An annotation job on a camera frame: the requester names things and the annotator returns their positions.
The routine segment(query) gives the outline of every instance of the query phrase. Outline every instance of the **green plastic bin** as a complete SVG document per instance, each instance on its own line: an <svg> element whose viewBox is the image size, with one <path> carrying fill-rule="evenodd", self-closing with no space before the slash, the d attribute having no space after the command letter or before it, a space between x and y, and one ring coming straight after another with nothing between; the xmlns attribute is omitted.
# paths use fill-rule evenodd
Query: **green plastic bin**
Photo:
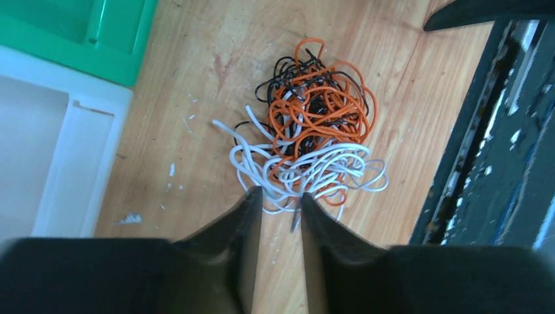
<svg viewBox="0 0 555 314"><path fill-rule="evenodd" d="M0 44L133 86L157 2L0 0Z"/></svg>

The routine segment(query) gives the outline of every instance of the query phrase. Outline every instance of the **white plastic tray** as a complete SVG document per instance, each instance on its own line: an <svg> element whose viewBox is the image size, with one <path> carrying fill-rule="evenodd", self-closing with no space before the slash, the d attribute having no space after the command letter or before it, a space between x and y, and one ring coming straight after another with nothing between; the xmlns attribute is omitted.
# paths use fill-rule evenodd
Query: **white plastic tray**
<svg viewBox="0 0 555 314"><path fill-rule="evenodd" d="M94 234L132 97L0 46L0 239Z"/></svg>

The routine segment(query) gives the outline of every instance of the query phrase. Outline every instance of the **wire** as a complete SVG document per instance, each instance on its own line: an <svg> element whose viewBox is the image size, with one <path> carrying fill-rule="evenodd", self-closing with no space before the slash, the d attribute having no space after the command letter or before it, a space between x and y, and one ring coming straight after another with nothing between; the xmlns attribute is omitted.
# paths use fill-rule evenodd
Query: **wire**
<svg viewBox="0 0 555 314"><path fill-rule="evenodd" d="M319 43L320 49L316 56L304 49L309 58L302 61L299 54L306 43ZM370 150L363 145L376 125L376 96L351 63L337 61L327 67L320 59L324 47L321 39L300 41L295 56L280 58L274 76L255 88L256 99L268 106L266 122L260 122L250 106L246 110L251 120L233 130L213 121L234 138L229 157L241 185L247 190L248 177L264 188L273 207L265 207L266 213L295 212L295 201L309 192L339 207L340 219L349 189L379 192L388 186L385 162L367 160ZM341 68L353 71L356 79ZM265 98L260 96L263 88ZM271 143L250 145L237 133L246 124L254 124ZM258 162L253 155L259 156ZM361 183L368 172L374 176Z"/></svg>
<svg viewBox="0 0 555 314"><path fill-rule="evenodd" d="M244 175L253 184L263 187L266 199L276 208L264 207L264 212L268 214L275 215L284 211L294 212L293 203L300 194L302 195L301 191L313 194L316 199L333 196L339 192L343 194L343 197L338 205L342 206L345 202L343 198L346 198L344 192L348 189L379 192L388 186L385 162L380 159L365 161L365 158L370 155L370 150L363 145L333 144L305 154L294 162L284 162L283 158L268 153L267 150L272 148L272 145L250 145L241 135L222 122L214 120L213 123L238 141L239 144L233 147L229 153L230 161L237 169L239 182L245 190L248 190L248 186L243 179ZM263 163L255 162L254 154L262 156ZM271 179L275 169L279 170L277 182ZM365 176L366 170L375 172L375 176L365 183L360 183L359 180ZM353 186L344 182L346 176L353 181ZM380 180L381 185L372 187Z"/></svg>

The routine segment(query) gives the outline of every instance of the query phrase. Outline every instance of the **cable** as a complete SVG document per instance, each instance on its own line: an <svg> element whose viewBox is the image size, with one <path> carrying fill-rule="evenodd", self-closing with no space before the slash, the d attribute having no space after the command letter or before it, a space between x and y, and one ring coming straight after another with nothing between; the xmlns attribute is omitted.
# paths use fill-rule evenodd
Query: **cable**
<svg viewBox="0 0 555 314"><path fill-rule="evenodd" d="M319 43L320 49L316 56L304 49L309 58L302 61L299 54L306 43ZM351 63L337 61L327 67L320 59L324 46L321 39L300 41L295 56L280 58L274 76L255 88L256 99L268 106L266 122L260 122L250 106L250 120L233 130L213 121L234 138L229 157L243 188L247 190L244 177L264 188L275 208L265 207L266 213L295 212L296 201L308 192L339 207L340 219L349 189L379 192L388 185L385 162L367 160L370 150L363 145L376 125L376 96ZM341 67L356 73L356 79ZM263 88L265 98L260 96ZM270 143L250 145L237 133L246 124L254 124ZM258 162L253 155L259 156ZM362 182L367 172L374 176Z"/></svg>
<svg viewBox="0 0 555 314"><path fill-rule="evenodd" d="M385 162L379 159L365 161L365 158L370 155L370 150L363 145L333 144L305 154L294 162L283 162L283 158L268 153L267 149L272 148L271 145L250 145L241 135L218 120L214 120L213 123L238 141L239 144L233 147L229 153L230 161L237 169L239 182L245 190L248 190L248 187L243 175L248 177L253 184L263 187L266 199L277 208L273 210L264 207L264 212L268 214L275 215L284 211L295 211L293 203L298 199L299 191L311 193L317 199L322 196L330 196L336 191L346 192L349 188L379 192L388 185ZM254 154L265 159L263 164L254 161L252 157ZM372 166L372 164L379 164L381 167ZM271 179L274 169L279 170L277 175L279 182ZM376 175L365 183L359 183L358 180L365 176L366 170L371 170ZM355 186L344 183L347 175ZM371 187L380 179L383 179L380 186ZM339 205L343 205L344 202L345 200L342 200Z"/></svg>

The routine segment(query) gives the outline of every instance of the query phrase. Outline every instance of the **wooden surface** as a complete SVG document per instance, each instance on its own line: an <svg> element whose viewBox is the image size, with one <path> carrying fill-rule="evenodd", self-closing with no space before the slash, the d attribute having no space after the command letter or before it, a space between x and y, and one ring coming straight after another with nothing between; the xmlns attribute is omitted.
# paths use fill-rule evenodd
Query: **wooden surface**
<svg viewBox="0 0 555 314"><path fill-rule="evenodd" d="M229 209L243 194L228 159L233 142L210 122L233 126L246 104L263 117L254 87L309 36L326 40L324 62L357 65L380 102L367 144L388 162L389 188L350 192L342 222L379 245L406 243L491 28L424 33L443 4L160 0L96 235L181 239ZM131 212L143 222L113 224ZM263 216L255 313L306 312L291 218Z"/></svg>

